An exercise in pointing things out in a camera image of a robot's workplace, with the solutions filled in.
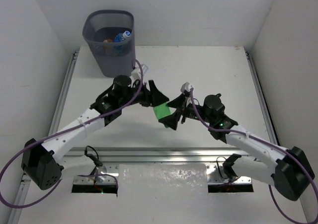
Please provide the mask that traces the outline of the orange juice bottle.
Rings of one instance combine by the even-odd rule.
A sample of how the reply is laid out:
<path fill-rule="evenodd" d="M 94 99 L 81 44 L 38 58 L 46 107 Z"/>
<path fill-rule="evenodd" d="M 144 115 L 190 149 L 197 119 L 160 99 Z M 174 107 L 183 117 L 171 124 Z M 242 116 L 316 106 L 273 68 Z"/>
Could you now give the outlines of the orange juice bottle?
<path fill-rule="evenodd" d="M 103 41 L 103 49 L 106 56 L 112 56 L 113 55 L 113 46 L 111 45 L 113 42 L 112 39 L 105 39 Z"/>

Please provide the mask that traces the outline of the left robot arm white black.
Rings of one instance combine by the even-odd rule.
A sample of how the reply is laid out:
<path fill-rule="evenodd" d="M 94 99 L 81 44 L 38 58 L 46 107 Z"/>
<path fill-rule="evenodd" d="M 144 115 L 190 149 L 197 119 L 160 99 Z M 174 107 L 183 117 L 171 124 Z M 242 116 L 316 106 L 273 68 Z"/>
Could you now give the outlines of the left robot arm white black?
<path fill-rule="evenodd" d="M 90 134 L 117 119 L 125 107 L 134 104 L 156 107 L 166 102 L 169 98 L 157 89 L 153 80 L 148 83 L 140 79 L 132 82 L 130 77 L 119 75 L 82 115 L 55 133 L 54 137 L 43 142 L 28 140 L 24 145 L 26 151 L 21 168 L 41 190 L 51 188 L 68 171 L 72 175 L 90 175 L 97 166 L 102 166 L 96 157 L 85 154 L 78 161 L 67 164 L 64 155 Z"/>

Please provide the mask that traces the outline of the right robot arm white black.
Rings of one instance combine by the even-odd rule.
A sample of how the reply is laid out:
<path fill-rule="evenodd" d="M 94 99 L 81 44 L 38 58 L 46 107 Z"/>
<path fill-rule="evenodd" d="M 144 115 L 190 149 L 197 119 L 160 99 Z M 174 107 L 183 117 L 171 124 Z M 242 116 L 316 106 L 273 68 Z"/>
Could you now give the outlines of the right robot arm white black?
<path fill-rule="evenodd" d="M 189 92 L 184 92 L 167 103 L 175 111 L 159 122 L 176 130 L 178 123 L 187 118 L 202 121 L 211 127 L 209 132 L 214 139 L 249 154 L 249 157 L 232 154 L 223 162 L 226 178 L 249 176 L 275 187 L 291 201 L 298 200 L 309 186 L 310 179 L 315 178 L 304 151 L 299 147 L 280 147 L 249 133 L 225 114 L 220 97 L 220 94 L 208 95 L 200 106 L 192 103 Z"/>

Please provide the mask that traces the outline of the clear bottle dark blue label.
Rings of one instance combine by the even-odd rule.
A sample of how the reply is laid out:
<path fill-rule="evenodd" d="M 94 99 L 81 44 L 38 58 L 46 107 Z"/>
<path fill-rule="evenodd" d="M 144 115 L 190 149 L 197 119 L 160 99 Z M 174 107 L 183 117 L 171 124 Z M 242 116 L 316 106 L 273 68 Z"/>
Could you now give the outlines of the clear bottle dark blue label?
<path fill-rule="evenodd" d="M 127 40 L 128 38 L 130 38 L 130 37 L 131 37 L 131 32 L 128 31 L 128 30 L 126 30 L 126 31 L 124 31 L 123 33 L 117 34 L 117 35 L 115 36 L 113 42 L 114 42 L 114 43 L 126 42 L 126 40 Z M 116 52 L 116 55 L 117 55 L 117 56 L 124 56 L 124 55 L 126 55 L 126 54 L 129 53 L 129 51 L 130 51 L 130 45 L 129 45 L 129 43 L 126 42 L 125 44 L 123 43 L 123 44 L 121 44 L 121 45 L 116 45 L 116 46 L 114 46 L 114 49 L 115 49 L 115 52 Z"/>

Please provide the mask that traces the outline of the green plastic bottle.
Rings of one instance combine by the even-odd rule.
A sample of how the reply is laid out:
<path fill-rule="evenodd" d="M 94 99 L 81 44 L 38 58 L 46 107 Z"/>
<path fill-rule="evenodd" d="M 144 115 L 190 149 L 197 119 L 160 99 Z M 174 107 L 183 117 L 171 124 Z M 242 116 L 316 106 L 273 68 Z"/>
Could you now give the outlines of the green plastic bottle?
<path fill-rule="evenodd" d="M 153 107 L 153 111 L 158 120 L 171 115 L 171 111 L 167 103 L 163 103 L 159 106 Z"/>

